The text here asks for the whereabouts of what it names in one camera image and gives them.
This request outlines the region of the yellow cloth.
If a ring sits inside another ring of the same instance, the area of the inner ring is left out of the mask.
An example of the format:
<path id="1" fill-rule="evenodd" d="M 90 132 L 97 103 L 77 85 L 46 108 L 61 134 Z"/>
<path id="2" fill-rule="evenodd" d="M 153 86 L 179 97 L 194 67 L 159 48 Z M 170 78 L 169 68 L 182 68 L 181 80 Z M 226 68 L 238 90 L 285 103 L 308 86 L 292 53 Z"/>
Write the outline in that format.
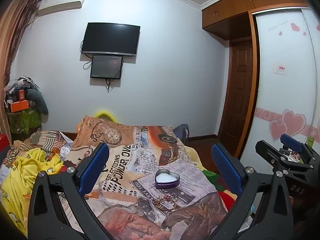
<path id="1" fill-rule="evenodd" d="M 63 162 L 57 153 L 46 159 L 46 153 L 33 148 L 23 156 L 17 157 L 9 168 L 9 174 L 1 184 L 1 202 L 11 220 L 21 233 L 27 235 L 27 213 L 37 175 L 45 171 L 48 175 L 58 174 Z"/>

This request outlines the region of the brown wooden door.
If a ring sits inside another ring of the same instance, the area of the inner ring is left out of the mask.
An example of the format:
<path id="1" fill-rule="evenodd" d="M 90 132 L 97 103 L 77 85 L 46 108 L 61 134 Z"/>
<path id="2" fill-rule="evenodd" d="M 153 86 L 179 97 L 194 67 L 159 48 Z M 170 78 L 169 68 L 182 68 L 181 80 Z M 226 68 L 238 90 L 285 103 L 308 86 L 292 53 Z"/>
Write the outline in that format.
<path id="1" fill-rule="evenodd" d="M 252 39 L 231 41 L 225 104 L 218 140 L 233 157 L 245 126 L 252 84 Z"/>

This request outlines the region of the white heart wardrobe door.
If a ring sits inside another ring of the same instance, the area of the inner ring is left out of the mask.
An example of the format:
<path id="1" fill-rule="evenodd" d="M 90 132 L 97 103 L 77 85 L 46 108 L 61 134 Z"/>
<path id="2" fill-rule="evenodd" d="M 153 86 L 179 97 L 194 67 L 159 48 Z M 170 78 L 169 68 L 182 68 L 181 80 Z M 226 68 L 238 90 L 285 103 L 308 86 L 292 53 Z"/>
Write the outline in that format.
<path id="1" fill-rule="evenodd" d="M 242 165 L 260 173 L 272 166 L 255 151 L 265 140 L 280 148 L 287 134 L 319 151 L 319 20 L 311 9 L 254 14 L 259 44 L 259 86 Z"/>

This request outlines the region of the dark blue bag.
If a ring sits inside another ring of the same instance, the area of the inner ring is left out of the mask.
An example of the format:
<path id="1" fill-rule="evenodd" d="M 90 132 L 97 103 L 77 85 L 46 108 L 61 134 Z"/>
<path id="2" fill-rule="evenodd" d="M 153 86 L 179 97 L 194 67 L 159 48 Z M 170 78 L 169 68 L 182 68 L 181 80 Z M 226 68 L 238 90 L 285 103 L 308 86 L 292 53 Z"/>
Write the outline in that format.
<path id="1" fill-rule="evenodd" d="M 180 141 L 187 145 L 189 144 L 189 126 L 188 124 L 181 124 L 173 129 L 174 134 Z"/>

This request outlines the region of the purple heart-shaped tin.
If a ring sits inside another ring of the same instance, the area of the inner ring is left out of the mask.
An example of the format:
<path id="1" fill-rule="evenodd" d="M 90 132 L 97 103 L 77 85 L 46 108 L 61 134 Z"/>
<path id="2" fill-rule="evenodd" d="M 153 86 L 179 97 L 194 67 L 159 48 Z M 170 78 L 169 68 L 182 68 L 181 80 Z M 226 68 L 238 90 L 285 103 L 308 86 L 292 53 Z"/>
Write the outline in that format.
<path id="1" fill-rule="evenodd" d="M 180 184 L 180 176 L 167 169 L 160 169 L 155 174 L 155 187 L 159 190 L 172 189 Z"/>

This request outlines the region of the newspaper print blanket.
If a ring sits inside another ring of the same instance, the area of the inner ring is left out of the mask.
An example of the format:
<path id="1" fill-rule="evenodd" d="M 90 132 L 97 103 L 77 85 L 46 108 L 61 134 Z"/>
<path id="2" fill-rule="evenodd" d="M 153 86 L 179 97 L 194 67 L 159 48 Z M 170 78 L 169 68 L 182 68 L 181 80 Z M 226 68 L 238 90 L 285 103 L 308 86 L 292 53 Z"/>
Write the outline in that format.
<path id="1" fill-rule="evenodd" d="M 85 117 L 74 141 L 60 139 L 64 168 L 77 167 L 101 142 L 108 146 L 108 161 L 86 201 L 115 239 L 205 239 L 227 214 L 198 153 L 169 126 Z M 177 173 L 180 184 L 157 189 L 160 169 Z"/>

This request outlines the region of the green patterned bag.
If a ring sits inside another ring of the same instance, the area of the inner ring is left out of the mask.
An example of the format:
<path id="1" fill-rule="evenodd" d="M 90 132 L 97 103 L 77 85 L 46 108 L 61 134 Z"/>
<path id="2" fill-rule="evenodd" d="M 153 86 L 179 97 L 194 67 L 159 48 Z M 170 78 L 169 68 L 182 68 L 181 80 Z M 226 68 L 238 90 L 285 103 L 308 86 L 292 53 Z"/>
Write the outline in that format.
<path id="1" fill-rule="evenodd" d="M 7 113 L 7 115 L 11 133 L 27 134 L 29 133 L 29 129 L 41 127 L 41 114 L 36 108 Z"/>

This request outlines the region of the yellow chair back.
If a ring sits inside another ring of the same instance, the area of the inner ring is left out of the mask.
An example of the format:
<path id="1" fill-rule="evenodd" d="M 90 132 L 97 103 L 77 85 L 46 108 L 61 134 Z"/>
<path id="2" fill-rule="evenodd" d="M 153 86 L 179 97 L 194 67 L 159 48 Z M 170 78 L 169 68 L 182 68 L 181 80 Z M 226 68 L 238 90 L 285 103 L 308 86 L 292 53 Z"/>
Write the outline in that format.
<path id="1" fill-rule="evenodd" d="M 111 122 L 118 122 L 112 113 L 107 110 L 99 110 L 94 114 L 95 118 L 105 119 Z"/>

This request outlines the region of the orange box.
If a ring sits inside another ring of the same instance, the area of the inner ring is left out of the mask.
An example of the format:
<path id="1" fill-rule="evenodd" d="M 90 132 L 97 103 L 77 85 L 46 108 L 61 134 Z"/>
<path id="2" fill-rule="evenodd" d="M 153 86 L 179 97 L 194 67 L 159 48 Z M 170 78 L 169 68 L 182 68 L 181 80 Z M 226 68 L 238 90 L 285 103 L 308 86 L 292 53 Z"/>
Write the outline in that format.
<path id="1" fill-rule="evenodd" d="M 19 112 L 22 110 L 26 110 L 29 108 L 29 101 L 28 100 L 23 100 L 23 101 L 18 101 L 18 102 L 13 102 L 9 104 L 9 108 L 11 113 Z"/>

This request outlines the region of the wooden overhead cabinet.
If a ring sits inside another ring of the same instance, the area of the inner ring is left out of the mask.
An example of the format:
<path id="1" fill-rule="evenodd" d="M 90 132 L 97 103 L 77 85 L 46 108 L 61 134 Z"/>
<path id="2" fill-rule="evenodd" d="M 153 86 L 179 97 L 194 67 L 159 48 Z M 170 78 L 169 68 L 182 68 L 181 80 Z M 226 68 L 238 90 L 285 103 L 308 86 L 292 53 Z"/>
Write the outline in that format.
<path id="1" fill-rule="evenodd" d="M 221 0 L 202 11 L 202 29 L 227 41 L 251 36 L 249 11 L 284 4 L 306 5 L 305 0 Z"/>

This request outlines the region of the brown striped curtain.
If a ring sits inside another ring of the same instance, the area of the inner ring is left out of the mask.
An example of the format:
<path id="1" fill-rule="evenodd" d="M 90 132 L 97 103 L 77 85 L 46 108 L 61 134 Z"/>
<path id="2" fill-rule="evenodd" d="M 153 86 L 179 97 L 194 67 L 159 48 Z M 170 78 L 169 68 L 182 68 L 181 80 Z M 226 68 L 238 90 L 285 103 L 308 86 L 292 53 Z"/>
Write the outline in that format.
<path id="1" fill-rule="evenodd" d="M 9 121 L 4 107 L 4 87 L 10 79 L 11 65 L 24 31 L 40 0 L 12 0 L 1 16 L 1 134 L 11 141 Z"/>

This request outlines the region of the white air conditioner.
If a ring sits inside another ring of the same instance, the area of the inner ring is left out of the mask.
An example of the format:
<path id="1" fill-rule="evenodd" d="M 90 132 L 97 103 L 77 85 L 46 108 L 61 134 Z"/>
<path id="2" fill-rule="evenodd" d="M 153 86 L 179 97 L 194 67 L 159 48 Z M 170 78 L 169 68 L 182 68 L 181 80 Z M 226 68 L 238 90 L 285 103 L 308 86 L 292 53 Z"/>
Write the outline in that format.
<path id="1" fill-rule="evenodd" d="M 41 0 L 38 15 L 48 15 L 56 12 L 81 9 L 85 0 Z"/>

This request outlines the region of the small black wall monitor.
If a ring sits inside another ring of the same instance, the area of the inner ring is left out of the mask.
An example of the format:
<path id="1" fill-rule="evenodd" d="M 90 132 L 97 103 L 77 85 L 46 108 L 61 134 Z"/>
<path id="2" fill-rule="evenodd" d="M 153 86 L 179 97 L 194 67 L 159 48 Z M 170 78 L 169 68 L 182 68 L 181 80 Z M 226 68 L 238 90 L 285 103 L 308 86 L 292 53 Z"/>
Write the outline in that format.
<path id="1" fill-rule="evenodd" d="M 121 56 L 93 55 L 90 77 L 119 80 L 122 67 L 123 58 Z"/>

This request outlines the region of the black wall television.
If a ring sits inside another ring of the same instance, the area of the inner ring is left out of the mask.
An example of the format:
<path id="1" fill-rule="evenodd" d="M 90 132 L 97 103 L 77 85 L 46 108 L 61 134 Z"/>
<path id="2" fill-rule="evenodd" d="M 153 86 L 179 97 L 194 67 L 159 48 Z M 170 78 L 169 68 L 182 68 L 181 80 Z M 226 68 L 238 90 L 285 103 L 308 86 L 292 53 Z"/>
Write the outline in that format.
<path id="1" fill-rule="evenodd" d="M 138 25 L 90 22 L 87 24 L 81 52 L 136 56 L 139 36 Z"/>

